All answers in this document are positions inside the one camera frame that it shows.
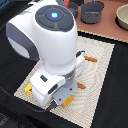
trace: table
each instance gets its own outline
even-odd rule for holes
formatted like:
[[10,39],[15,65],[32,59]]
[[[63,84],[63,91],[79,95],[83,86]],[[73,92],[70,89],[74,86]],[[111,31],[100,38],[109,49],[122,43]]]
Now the table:
[[[0,85],[13,95],[36,62],[24,59],[16,54],[9,45],[5,32],[5,28],[0,32]],[[91,128],[127,128],[128,44],[87,33],[78,32],[78,34],[79,36],[115,44]],[[53,128],[80,128],[52,113],[33,112],[19,100],[5,95],[2,91],[0,91],[0,104],[31,116]]]

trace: cloth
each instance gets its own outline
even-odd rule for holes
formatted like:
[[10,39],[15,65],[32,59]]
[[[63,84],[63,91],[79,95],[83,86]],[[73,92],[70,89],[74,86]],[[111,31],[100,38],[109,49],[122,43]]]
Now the cloth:
[[[113,44],[78,37],[78,51],[85,51],[86,56],[96,58],[98,62],[85,61],[86,68],[76,78],[76,81],[85,85],[86,89],[78,88],[73,93],[74,101],[72,103],[66,108],[58,106],[56,109],[51,110],[52,113],[83,128],[90,128],[113,48]],[[30,83],[32,75],[41,65],[42,62],[39,61],[14,94],[16,97],[36,106],[39,106],[38,103],[24,89]]]

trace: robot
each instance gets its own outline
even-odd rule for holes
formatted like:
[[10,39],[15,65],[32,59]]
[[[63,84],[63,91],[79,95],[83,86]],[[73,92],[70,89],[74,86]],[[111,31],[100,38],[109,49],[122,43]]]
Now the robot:
[[77,54],[77,26],[63,0],[30,2],[31,7],[6,24],[6,36],[21,56],[43,62],[31,77],[35,101],[44,107],[62,103],[78,88],[85,52]]

